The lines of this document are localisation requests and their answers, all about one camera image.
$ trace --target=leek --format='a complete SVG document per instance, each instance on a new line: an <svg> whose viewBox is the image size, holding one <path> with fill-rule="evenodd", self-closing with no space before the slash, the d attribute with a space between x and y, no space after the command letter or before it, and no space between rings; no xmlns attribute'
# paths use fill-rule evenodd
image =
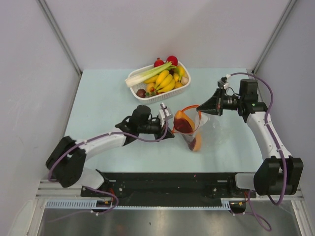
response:
<svg viewBox="0 0 315 236"><path fill-rule="evenodd" d="M163 65L154 67L152 69L146 70L144 72L141 72L140 74L131 76L131 77L125 79L125 82L126 82L128 87L132 87L134 85L142 83L143 81L145 81L148 78L151 78L151 77L157 75L158 73L162 72L163 70L166 70L171 65L172 65L172 62L170 61L166 64L163 64Z"/></svg>

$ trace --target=white table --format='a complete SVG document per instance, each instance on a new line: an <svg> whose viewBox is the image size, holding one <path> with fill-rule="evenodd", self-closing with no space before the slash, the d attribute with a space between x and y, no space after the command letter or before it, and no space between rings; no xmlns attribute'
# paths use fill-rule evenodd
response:
<svg viewBox="0 0 315 236"><path fill-rule="evenodd" d="M125 85L131 69L84 70L71 111L66 135L87 139L110 131L140 104ZM172 110L201 104L217 88L217 80L226 74L245 72L233 68L188 68L191 84L187 91L164 100ZM237 92L240 79L231 85ZM149 105L153 116L159 103ZM112 149L86 162L86 167L105 172L256 172L262 163L261 153L251 130L237 111L224 111L206 124L200 152L188 149L180 135L159 143L134 141ZM153 135L142 135L153 139Z"/></svg>

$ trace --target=wall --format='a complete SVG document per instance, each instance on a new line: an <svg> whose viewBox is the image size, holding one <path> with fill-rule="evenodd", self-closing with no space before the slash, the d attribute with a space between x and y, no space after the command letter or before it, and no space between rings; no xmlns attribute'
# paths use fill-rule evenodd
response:
<svg viewBox="0 0 315 236"><path fill-rule="evenodd" d="M0 235L34 198L79 82L34 0L0 8Z"/></svg>
<svg viewBox="0 0 315 236"><path fill-rule="evenodd" d="M283 143L304 170L301 188L315 219L315 1L298 1L287 24L258 71L275 94L272 120ZM269 95L262 90L269 102Z"/></svg>
<svg viewBox="0 0 315 236"><path fill-rule="evenodd" d="M47 0L81 68L252 69L289 0Z"/></svg>

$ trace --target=fruit basket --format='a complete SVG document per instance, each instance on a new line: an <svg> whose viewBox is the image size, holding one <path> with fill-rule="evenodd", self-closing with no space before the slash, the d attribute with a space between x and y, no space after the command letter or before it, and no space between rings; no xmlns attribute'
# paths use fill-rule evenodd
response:
<svg viewBox="0 0 315 236"><path fill-rule="evenodd" d="M173 89L173 90L171 90L169 92L165 92L165 93L153 96L153 97L141 98L141 97L137 96L136 93L137 93L137 91L139 89L145 89L147 85L145 83L140 83L140 84L137 84L137 85L132 86L130 88L133 96L135 96L139 100L139 102L141 102L142 104L150 104L150 103L155 103L155 102L162 101L164 99L173 97L175 95L178 95L178 94L184 92L186 90L186 88L189 86L191 78L190 78L190 74L188 73L186 67L184 67L184 65L180 61L178 62L178 65L181 65L184 68L184 70L185 70L186 77L188 78L188 83L186 85L184 85L184 86L182 86L180 88ZM153 68L153 65L149 65L149 66L146 66L146 67L134 70L128 75L128 78L133 76L133 75L139 74L139 73L141 73L143 71L146 71L146 70L148 70L150 68Z"/></svg>

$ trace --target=reflective metal surface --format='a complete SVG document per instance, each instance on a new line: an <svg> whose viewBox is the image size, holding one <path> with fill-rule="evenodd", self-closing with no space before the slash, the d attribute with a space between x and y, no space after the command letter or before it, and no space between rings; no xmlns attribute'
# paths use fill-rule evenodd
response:
<svg viewBox="0 0 315 236"><path fill-rule="evenodd" d="M49 223L78 210L46 209L40 236L300 236L291 202L281 207L254 202L272 232L264 231L250 215L232 216L228 211L115 210L95 216L89 212Z"/></svg>

